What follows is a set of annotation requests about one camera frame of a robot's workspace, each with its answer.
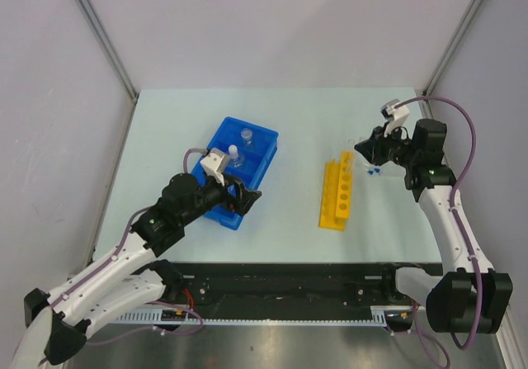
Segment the glass flask with white stopper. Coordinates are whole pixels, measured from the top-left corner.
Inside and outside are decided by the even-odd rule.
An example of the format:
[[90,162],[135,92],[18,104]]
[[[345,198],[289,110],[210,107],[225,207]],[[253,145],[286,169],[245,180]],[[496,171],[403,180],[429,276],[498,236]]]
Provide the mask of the glass flask with white stopper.
[[245,155],[244,153],[238,148],[236,144],[231,144],[228,147],[229,150],[229,166],[234,169],[243,169],[245,165]]

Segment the blue divided plastic bin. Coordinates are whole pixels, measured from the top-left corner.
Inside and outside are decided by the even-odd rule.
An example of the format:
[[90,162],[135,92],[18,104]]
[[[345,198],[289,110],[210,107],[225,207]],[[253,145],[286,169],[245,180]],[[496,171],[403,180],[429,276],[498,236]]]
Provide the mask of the blue divided plastic bin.
[[[246,150],[243,147],[240,132],[244,128],[253,131],[254,151]],[[230,175],[239,177],[246,188],[257,190],[278,149],[278,137],[278,132],[274,130],[228,116],[214,133],[207,149],[217,148],[229,154],[228,147],[231,144],[236,144],[245,155],[245,165],[243,169],[234,169],[228,165],[225,171]],[[200,166],[200,161],[194,165],[191,174],[197,178],[198,182],[205,183],[205,174]],[[243,222],[242,216],[229,212],[220,206],[216,206],[206,213],[205,218],[217,221],[223,227],[232,230],[237,230]]]

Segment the yellow test tube rack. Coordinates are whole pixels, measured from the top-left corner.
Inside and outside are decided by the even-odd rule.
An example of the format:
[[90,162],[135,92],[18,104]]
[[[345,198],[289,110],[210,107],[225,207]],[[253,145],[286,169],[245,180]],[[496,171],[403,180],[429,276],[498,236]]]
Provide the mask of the yellow test tube rack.
[[347,151],[325,164],[318,227],[344,231],[351,213],[353,169],[346,171]]

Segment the small clear glass flask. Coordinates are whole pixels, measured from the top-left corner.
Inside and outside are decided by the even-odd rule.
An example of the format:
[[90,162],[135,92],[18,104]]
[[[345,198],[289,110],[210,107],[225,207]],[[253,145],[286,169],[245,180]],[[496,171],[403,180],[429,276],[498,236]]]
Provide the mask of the small clear glass flask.
[[255,144],[254,144],[253,131],[249,128],[244,128],[241,130],[240,135],[241,135],[241,139],[243,142],[243,147],[246,150],[254,151]]

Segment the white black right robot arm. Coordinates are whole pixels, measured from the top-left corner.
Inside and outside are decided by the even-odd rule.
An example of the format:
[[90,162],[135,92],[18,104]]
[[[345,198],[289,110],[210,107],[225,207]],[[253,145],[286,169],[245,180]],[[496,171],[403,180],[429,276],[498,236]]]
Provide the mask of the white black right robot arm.
[[442,276],[400,267],[380,283],[380,293],[390,304],[409,297],[424,306],[437,333],[495,334],[513,284],[508,274],[495,271],[469,226],[456,177],[443,163],[446,134],[446,124],[421,119],[410,138],[400,127],[389,131],[382,125],[354,147],[374,166],[392,162],[404,169],[405,187],[426,215],[441,255]]

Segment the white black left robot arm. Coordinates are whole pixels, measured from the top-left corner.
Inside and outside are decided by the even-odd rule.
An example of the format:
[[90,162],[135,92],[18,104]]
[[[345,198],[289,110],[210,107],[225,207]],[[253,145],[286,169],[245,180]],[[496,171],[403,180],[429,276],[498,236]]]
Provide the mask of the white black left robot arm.
[[215,207],[244,216],[261,196],[226,173],[208,176],[205,183],[190,173],[172,177],[152,206],[131,216],[108,253],[61,286],[26,294],[26,328],[32,330],[35,320],[45,319],[35,364],[62,364],[115,317],[146,303],[177,300],[183,276],[162,254],[184,238],[190,223]]

